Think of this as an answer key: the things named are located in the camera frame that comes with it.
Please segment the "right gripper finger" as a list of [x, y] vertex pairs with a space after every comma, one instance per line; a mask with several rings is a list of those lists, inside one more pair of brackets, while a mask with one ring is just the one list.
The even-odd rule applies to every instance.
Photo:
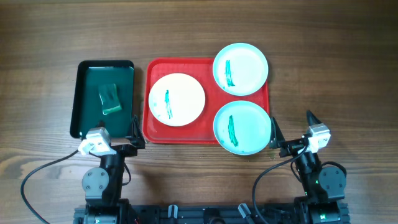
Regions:
[[322, 122], [310, 110], [307, 110], [306, 116], [307, 116], [307, 121], [308, 121], [309, 126], [313, 126], [316, 124], [322, 124]]
[[271, 118], [271, 137], [269, 141], [270, 148], [282, 148], [285, 144], [285, 138], [282, 134], [282, 131], [277, 124], [277, 121], [274, 117]]

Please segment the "green sponge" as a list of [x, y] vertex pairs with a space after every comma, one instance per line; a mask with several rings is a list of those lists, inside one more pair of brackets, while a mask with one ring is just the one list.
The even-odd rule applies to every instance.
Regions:
[[118, 97], [118, 89], [114, 83], [100, 85], [98, 90], [102, 112], [104, 115], [122, 110], [122, 106]]

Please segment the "white plate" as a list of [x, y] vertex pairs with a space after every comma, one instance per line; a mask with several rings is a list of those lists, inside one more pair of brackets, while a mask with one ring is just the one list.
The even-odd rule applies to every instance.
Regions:
[[149, 93], [149, 108], [155, 119], [167, 126], [185, 126], [205, 107], [201, 84], [190, 75], [171, 73], [157, 80]]

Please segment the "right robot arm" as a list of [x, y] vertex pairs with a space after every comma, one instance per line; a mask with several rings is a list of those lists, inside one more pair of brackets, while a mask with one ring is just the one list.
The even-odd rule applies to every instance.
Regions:
[[321, 162], [318, 152], [328, 144], [330, 129], [311, 111], [307, 111], [308, 131], [299, 139], [285, 140], [277, 121], [271, 119], [270, 147], [279, 149], [280, 157], [292, 156], [292, 170], [305, 195], [292, 204], [276, 206], [283, 223], [349, 223], [348, 205], [343, 203], [346, 169], [333, 161]]

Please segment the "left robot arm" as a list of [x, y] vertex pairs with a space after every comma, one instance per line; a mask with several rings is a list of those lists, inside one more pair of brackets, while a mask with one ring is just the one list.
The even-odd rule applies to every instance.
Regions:
[[74, 223], [139, 223], [129, 200], [121, 198], [124, 172], [129, 172], [125, 158], [137, 156], [146, 142], [139, 128], [137, 116], [132, 117], [131, 126], [123, 142], [112, 145], [112, 137], [105, 122], [89, 130], [78, 150], [100, 159], [100, 165], [87, 171], [82, 178], [85, 191], [85, 208], [76, 209]]

